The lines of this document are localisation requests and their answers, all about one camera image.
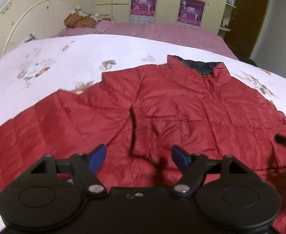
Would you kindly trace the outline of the red down jacket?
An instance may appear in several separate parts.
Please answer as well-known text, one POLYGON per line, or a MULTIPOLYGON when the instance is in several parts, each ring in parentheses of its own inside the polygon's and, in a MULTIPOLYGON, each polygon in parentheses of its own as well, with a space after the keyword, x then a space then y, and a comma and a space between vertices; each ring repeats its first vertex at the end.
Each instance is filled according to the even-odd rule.
POLYGON ((211 159, 233 155, 278 189, 275 228, 286 233, 286 116, 219 63, 202 75, 166 65, 107 72, 82 94, 65 90, 0 126, 0 191, 45 154, 60 159, 107 146, 98 178, 112 186, 171 186, 171 148, 211 159))

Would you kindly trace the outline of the floral white quilt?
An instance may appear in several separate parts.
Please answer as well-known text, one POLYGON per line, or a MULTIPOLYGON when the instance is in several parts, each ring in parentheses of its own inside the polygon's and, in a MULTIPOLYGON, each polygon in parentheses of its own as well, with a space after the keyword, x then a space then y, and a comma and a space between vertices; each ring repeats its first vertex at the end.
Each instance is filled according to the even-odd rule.
MULTIPOLYGON (((223 63, 286 116, 286 79, 271 72, 201 49, 78 35, 31 41, 0 59, 0 126, 58 90, 79 95, 104 73, 166 65, 168 56, 202 75, 223 63)), ((0 233, 280 233, 278 189, 233 155, 207 156, 205 180, 187 198, 173 194, 178 181, 110 188, 101 182, 107 194, 85 194, 73 181, 71 156, 45 154, 0 191, 0 233)))

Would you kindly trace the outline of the brown wooden door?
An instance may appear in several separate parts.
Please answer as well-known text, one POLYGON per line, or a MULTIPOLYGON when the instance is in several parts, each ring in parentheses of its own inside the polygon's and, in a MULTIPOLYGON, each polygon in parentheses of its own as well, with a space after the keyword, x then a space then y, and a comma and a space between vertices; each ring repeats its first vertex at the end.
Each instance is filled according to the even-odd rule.
POLYGON ((235 0, 224 41, 243 62, 249 61, 259 37, 269 0, 235 0))

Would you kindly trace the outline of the brown patterned pillow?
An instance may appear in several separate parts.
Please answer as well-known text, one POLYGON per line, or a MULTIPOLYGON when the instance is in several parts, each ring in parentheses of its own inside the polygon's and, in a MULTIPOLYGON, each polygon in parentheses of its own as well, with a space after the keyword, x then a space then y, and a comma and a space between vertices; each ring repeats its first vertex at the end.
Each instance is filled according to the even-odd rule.
POLYGON ((99 21, 102 19, 100 18, 99 14, 91 14, 84 12, 79 6, 75 8, 71 14, 69 14, 65 20, 64 25, 66 27, 89 27, 94 28, 99 21))

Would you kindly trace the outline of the cream corner shelf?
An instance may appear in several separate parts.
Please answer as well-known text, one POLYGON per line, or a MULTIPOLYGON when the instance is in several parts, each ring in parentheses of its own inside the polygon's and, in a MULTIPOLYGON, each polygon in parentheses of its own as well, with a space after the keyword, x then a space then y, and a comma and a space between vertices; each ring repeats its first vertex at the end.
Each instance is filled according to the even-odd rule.
POLYGON ((231 29, 229 28, 229 23, 231 20, 231 15, 233 12, 233 9, 236 9, 236 6, 234 5, 235 0, 226 0, 225 9, 223 13, 223 17, 221 20, 221 24, 219 27, 219 35, 224 37, 227 32, 230 32, 231 29))

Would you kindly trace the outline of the purple poster lower right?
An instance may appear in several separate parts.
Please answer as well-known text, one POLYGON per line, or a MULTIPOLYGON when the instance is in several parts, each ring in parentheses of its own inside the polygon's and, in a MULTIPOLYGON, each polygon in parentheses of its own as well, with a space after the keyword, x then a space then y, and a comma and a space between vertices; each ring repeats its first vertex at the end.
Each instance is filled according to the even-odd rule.
POLYGON ((200 27, 205 2, 202 0, 181 0, 177 23, 200 27))

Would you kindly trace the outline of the cream wooden headboard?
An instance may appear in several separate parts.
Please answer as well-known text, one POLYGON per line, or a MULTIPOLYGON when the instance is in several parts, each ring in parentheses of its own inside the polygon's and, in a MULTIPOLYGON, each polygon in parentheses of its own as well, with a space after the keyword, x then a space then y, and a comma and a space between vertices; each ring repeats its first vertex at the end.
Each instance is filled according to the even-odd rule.
POLYGON ((60 32, 77 7, 95 11, 95 0, 8 0, 0 9, 0 58, 31 39, 60 32))

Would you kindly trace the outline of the cream wardrobe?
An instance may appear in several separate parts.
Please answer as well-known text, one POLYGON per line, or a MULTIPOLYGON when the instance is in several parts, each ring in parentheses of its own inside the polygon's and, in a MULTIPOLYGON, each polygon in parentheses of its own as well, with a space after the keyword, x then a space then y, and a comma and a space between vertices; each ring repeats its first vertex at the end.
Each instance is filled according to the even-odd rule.
MULTIPOLYGON (((176 23, 181 0, 156 0, 156 22, 176 23)), ((95 0, 100 14, 112 14, 117 22, 130 22, 131 0, 95 0)), ((200 28, 217 34, 226 0, 206 0, 200 28)))

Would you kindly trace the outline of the purple poster lower left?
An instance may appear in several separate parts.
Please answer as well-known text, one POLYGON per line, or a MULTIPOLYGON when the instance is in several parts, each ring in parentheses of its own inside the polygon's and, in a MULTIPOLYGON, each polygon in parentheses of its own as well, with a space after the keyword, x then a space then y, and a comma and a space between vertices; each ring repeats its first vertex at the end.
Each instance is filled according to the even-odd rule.
POLYGON ((130 23, 149 24, 155 21, 157 0, 131 0, 130 23))

